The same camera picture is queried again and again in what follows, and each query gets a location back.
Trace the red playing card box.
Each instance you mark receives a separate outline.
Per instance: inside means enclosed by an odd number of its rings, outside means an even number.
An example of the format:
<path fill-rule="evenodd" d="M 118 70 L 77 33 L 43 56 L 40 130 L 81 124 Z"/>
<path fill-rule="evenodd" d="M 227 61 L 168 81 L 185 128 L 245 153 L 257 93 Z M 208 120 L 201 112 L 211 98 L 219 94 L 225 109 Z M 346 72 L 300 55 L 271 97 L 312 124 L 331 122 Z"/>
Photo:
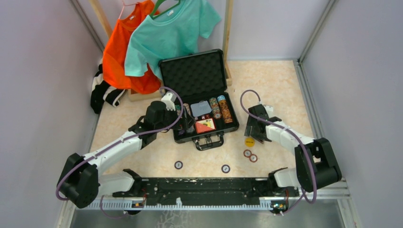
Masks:
<path fill-rule="evenodd" d="M 209 118 L 209 119 L 203 119 L 200 121 L 196 121 L 195 130 L 196 130 L 196 133 L 204 133 L 204 132 L 216 130 L 214 119 Z"/>

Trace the black poker set case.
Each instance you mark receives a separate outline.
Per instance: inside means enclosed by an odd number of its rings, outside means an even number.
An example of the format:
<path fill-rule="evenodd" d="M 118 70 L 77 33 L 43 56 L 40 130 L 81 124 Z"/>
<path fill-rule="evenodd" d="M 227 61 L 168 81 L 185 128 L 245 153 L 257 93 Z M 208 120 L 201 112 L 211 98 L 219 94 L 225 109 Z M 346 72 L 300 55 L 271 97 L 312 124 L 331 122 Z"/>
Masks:
<path fill-rule="evenodd" d="M 204 151 L 222 146 L 224 134 L 238 130 L 240 124 L 226 92 L 226 70 L 221 49 L 164 59 L 159 61 L 158 67 L 164 85 L 174 90 L 184 104 L 192 105 L 223 96 L 228 109 L 222 115 L 230 114 L 232 119 L 229 123 L 225 121 L 224 116 L 216 119 L 213 113 L 209 113 L 209 118 L 215 126 L 214 130 L 203 133 L 197 130 L 191 133 L 175 130 L 173 136 L 176 143 L 193 141 L 197 150 Z"/>

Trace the yellow round button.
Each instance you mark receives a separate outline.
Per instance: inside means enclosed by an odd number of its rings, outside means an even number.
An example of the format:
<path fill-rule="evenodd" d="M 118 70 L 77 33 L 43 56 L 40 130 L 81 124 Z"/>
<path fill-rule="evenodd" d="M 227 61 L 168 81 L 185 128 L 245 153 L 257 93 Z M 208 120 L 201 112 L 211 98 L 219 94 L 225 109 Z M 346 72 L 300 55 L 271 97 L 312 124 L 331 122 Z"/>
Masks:
<path fill-rule="evenodd" d="M 251 137 L 247 137 L 244 143 L 247 147 L 253 147 L 255 145 L 255 140 Z"/>

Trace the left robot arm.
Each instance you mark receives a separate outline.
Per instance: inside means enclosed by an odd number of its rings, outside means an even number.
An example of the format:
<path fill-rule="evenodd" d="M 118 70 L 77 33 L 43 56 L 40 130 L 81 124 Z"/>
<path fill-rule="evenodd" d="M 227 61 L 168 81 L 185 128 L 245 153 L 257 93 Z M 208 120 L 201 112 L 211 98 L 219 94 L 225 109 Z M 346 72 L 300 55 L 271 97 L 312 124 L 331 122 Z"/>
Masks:
<path fill-rule="evenodd" d="M 153 101 L 147 107 L 146 114 L 118 139 L 101 149 L 79 155 L 74 153 L 67 158 L 56 187 L 56 197 L 69 200 L 82 209 L 96 198 L 115 192 L 126 192 L 138 196 L 142 192 L 142 183 L 129 171 L 105 175 L 118 161 L 140 151 L 157 138 L 162 131 L 189 128 L 195 123 L 182 105 L 180 110 L 168 109 L 166 103 Z"/>

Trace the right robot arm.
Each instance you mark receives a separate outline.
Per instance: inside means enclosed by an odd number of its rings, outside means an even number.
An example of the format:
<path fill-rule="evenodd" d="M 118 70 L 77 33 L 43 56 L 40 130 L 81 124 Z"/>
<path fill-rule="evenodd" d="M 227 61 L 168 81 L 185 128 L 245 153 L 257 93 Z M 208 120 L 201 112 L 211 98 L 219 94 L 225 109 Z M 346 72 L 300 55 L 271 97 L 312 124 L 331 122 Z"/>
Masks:
<path fill-rule="evenodd" d="M 245 135 L 263 143 L 276 142 L 294 154 L 296 166 L 281 168 L 268 174 L 268 191 L 281 195 L 286 187 L 314 192 L 342 179 L 330 141 L 314 139 L 298 133 L 282 119 L 273 116 L 273 108 L 258 104 L 246 110 L 249 115 Z"/>

